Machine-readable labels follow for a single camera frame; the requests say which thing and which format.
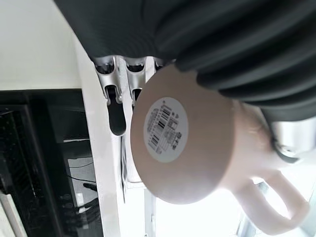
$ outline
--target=window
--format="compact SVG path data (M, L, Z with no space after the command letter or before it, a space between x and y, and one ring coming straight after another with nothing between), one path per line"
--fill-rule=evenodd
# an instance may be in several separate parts
M156 237L236 236L241 212L233 195L224 190L187 205L157 198Z
M315 167L295 167L283 174L302 193L306 200L316 199ZM287 209L277 193L265 183L258 184L268 202L282 215ZM218 190L205 199L188 204L173 205L155 198L143 188L127 189L126 205L129 219L129 235L143 237L267 237L245 217L234 196ZM279 237L314 237L309 223Z

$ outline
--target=metal bracket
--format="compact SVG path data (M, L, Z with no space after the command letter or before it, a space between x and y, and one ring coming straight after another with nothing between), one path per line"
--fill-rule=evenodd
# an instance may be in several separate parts
M111 100L109 98L109 93L107 90L107 86L113 85L116 91L116 101L121 104L122 103L122 90L119 82L119 71L116 63L116 58L114 56L107 56L98 60L95 60L96 65L96 73L98 75L103 94L107 99L107 105L111 104Z
M136 95L135 90L142 90L146 83L146 58L125 58L127 79L130 97L132 98L132 106L135 106ZM138 67L140 71L132 71L131 67Z
M271 128L275 137L274 147L284 157L299 160L301 154L316 148L316 117L300 121L275 121Z

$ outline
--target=white surface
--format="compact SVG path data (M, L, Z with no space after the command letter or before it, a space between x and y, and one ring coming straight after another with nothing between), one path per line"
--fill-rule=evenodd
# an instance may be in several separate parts
M80 88L73 32L52 0L0 0L0 90Z
M94 65L75 38L82 94L89 129L103 234L121 236L119 211L123 206L119 148L109 128L109 116Z
M9 224L14 232L14 236L16 237L27 237L24 226L22 224L21 218L19 216L18 210L14 204L12 196L10 194L3 194L0 192L0 202L4 209L4 212L9 220Z
M0 237L15 237L10 222L5 214L4 208L0 203Z

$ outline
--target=cable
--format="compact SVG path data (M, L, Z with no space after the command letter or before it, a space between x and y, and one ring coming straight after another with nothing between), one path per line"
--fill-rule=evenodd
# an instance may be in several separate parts
M85 166L88 166L90 164L93 164L93 162L89 163L89 164L85 164L83 166L69 166L69 168L82 168L82 167L85 167Z
M91 180L86 180L86 179L78 179L78 178L74 178L68 174L66 174L67 177L71 178L71 179L75 179L75 180L79 180L79 181L85 181L85 182L91 182L91 183L97 183L96 181L91 181Z

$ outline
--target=sticker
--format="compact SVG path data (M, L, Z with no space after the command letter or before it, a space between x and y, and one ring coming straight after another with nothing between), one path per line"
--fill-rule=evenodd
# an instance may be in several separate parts
M188 133L187 113L179 101L163 97L153 103L144 124L144 142L153 158L165 163L177 159Z

